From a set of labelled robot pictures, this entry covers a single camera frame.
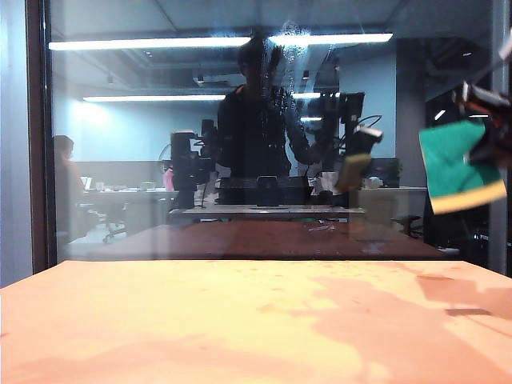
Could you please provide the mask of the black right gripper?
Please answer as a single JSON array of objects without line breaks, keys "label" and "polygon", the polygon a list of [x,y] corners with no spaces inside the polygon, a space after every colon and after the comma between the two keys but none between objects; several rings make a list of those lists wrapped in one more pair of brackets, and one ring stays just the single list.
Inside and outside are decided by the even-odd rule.
[{"label": "black right gripper", "polygon": [[468,154],[469,164],[511,166],[511,108],[488,110],[483,136]]}]

